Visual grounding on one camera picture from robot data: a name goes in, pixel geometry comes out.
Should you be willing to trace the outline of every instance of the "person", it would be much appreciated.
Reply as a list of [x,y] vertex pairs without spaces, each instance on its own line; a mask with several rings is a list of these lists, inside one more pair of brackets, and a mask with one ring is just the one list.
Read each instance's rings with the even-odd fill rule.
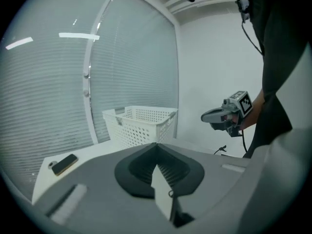
[[309,22],[304,20],[309,14],[305,4],[308,0],[248,1],[264,63],[262,89],[253,101],[252,112],[241,125],[244,130],[256,124],[252,143],[244,155],[251,158],[257,147],[269,145],[277,136],[292,129],[276,92],[296,67],[311,39],[308,38]]

